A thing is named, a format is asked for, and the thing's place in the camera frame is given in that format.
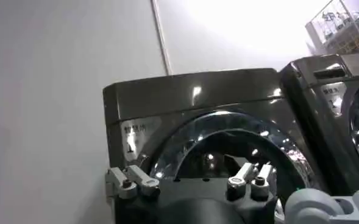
dark gray washing machine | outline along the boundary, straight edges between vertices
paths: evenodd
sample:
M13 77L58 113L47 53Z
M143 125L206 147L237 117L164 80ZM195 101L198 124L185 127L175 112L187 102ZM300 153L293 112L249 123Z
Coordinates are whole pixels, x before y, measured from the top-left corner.
M282 89L330 191L359 190L359 54L291 62Z
M246 161L276 167L287 198L325 187L273 69L202 72L104 89L111 167L154 178L224 178Z

gray robot arm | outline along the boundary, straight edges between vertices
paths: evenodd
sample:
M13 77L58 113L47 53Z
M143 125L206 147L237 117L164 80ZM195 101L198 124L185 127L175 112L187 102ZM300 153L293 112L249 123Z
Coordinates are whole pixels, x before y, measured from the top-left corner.
M293 193L285 206L286 224L358 224L359 191L352 197L331 197L316 189Z

white wall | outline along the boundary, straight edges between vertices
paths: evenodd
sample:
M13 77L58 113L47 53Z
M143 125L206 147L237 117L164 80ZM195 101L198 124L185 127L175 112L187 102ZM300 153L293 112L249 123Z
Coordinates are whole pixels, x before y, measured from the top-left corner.
M159 0L175 74L283 68L310 55L305 25L329 0Z
M0 223L110 223L102 88L163 73L149 1L0 0Z
M308 53L304 1L281 17L270 2L293 0L190 2L159 1L175 73ZM272 16L258 23L254 7ZM147 0L0 0L0 223L109 223L101 89L163 73Z

screw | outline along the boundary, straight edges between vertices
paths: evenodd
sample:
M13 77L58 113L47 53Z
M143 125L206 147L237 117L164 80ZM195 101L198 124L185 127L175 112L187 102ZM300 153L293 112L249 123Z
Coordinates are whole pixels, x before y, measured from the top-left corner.
M263 186L265 184L265 179L263 177L255 177L255 184Z
M125 180L123 181L123 188L128 188L128 187L130 187L131 185L132 185L132 182L131 182L130 180L125 179Z

